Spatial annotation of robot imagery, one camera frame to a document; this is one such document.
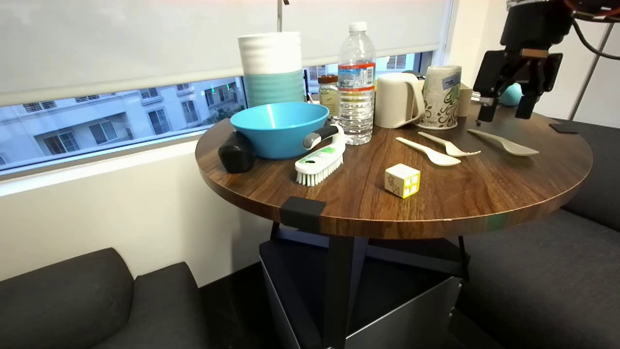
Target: bottle cap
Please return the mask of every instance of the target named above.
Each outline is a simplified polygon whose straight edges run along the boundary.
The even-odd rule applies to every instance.
[[[352,33],[361,33],[361,31],[367,31],[369,29],[369,23],[367,22],[354,22],[352,25],[350,25],[350,31]]]
[[[334,76],[334,74],[319,78],[319,84],[336,84],[336,82],[338,82],[338,76]]]

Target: stack of white cups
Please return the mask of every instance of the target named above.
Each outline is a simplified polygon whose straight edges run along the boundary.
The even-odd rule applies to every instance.
[[[305,101],[299,31],[239,37],[251,107]]]

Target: white scrub brush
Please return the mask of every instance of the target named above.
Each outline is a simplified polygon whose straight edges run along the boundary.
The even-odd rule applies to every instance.
[[[332,144],[319,148],[317,151],[295,161],[297,182],[303,186],[317,186],[328,179],[338,167],[344,165],[344,153],[348,149],[348,136],[340,128],[332,136]]]

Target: white plastic fork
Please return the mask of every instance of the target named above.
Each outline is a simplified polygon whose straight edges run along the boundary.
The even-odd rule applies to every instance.
[[[472,157],[472,155],[480,155],[481,151],[464,151],[462,148],[458,148],[456,144],[452,144],[450,140],[427,134],[427,132],[419,132],[423,138],[433,140],[437,144],[443,144],[447,153],[450,157]]]
[[[427,157],[431,159],[431,163],[435,163],[435,165],[439,165],[439,167],[454,167],[454,165],[460,165],[460,163],[462,163],[462,161],[456,159],[456,157],[450,157],[450,155],[447,155],[447,153],[441,153],[441,151],[437,151],[437,149],[433,149],[433,148],[427,148],[427,146],[423,146],[423,144],[412,142],[412,140],[408,140],[408,138],[396,138],[396,140],[402,142],[402,144],[408,144],[408,146],[414,148],[414,149],[419,149],[419,151],[427,153]]]

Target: window blind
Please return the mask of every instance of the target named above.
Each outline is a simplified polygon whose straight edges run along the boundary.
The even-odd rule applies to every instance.
[[[0,105],[241,76],[276,0],[3,0]]]
[[[452,23],[452,0],[290,0],[286,31],[301,31],[305,64],[338,62],[352,22],[367,22],[377,56],[439,51]]]
[[[3,0],[0,105],[241,76],[237,37],[278,31],[282,0]],[[305,64],[336,62],[350,22],[379,56],[443,45],[452,0],[290,0]]]

